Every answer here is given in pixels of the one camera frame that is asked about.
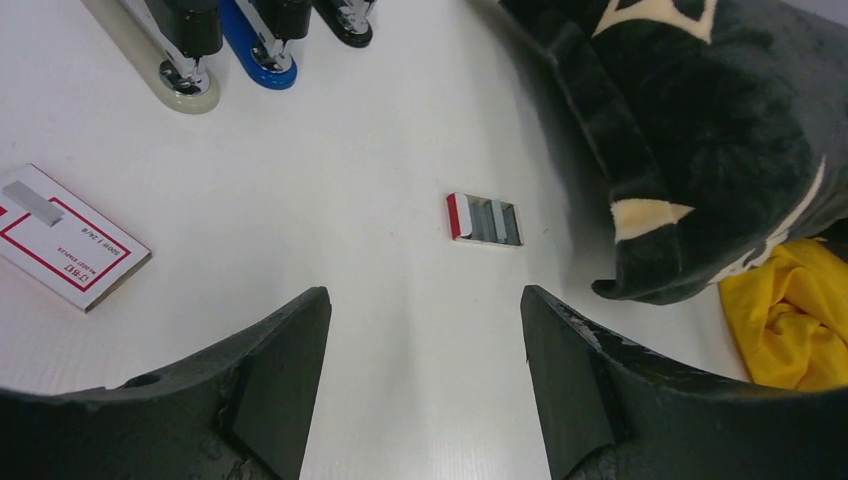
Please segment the blue stapler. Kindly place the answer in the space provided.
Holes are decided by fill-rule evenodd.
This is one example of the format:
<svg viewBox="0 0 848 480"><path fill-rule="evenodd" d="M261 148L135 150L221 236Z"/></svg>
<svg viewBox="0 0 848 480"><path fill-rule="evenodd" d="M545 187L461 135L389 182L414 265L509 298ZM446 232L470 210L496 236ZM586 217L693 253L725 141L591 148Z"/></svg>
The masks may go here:
<svg viewBox="0 0 848 480"><path fill-rule="evenodd" d="M224 38L258 85L285 90L298 67L290 47L309 30L312 3L301 0L220 0Z"/></svg>

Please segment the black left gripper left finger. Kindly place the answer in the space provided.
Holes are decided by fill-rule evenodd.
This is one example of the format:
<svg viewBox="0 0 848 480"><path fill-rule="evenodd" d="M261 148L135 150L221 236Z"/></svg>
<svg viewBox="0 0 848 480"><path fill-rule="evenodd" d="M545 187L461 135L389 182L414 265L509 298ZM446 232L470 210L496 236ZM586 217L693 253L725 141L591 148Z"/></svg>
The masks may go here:
<svg viewBox="0 0 848 480"><path fill-rule="evenodd" d="M1 393L5 479L296 479L332 306L313 287L123 385Z"/></svg>

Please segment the black stapler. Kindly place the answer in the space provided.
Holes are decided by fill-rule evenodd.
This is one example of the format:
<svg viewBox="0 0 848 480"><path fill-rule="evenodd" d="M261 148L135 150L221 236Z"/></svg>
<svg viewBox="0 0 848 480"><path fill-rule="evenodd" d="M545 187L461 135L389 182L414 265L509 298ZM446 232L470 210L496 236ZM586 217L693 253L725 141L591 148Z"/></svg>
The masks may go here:
<svg viewBox="0 0 848 480"><path fill-rule="evenodd" d="M375 0L314 0L313 7L343 43L366 48L373 39L369 16Z"/></svg>

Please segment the red white staple box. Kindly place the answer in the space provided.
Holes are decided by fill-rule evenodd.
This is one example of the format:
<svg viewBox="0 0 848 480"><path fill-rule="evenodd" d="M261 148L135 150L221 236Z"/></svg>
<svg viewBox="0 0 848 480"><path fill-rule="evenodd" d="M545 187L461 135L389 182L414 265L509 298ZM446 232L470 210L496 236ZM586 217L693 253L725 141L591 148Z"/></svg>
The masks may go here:
<svg viewBox="0 0 848 480"><path fill-rule="evenodd" d="M152 256L37 166L1 175L1 257L77 309L94 309Z"/></svg>

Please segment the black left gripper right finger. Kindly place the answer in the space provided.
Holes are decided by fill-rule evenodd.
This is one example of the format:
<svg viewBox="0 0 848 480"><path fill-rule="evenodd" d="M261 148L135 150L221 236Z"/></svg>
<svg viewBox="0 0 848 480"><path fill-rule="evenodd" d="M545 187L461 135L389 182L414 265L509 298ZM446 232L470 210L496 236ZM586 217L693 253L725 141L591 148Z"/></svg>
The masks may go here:
<svg viewBox="0 0 848 480"><path fill-rule="evenodd" d="M521 318L554 479L843 479L847 392L746 383L670 359L536 285Z"/></svg>

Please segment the staple box with staples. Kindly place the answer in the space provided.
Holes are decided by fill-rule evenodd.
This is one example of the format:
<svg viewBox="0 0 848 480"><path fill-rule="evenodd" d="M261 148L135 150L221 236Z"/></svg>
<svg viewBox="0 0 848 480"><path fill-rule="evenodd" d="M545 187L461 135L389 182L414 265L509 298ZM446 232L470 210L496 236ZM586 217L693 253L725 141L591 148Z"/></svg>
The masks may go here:
<svg viewBox="0 0 848 480"><path fill-rule="evenodd" d="M452 240L509 247L524 244L514 204L463 192L449 193L445 204Z"/></svg>

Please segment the beige stapler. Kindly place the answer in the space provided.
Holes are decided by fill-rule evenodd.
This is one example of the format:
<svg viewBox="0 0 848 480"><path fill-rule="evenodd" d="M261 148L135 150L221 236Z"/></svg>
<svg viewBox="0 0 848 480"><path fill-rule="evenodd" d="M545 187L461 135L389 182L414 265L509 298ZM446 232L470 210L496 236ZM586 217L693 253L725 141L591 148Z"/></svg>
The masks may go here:
<svg viewBox="0 0 848 480"><path fill-rule="evenodd" d="M207 68L223 45L218 2L88 0L83 5L163 104L193 115L218 105L220 88Z"/></svg>

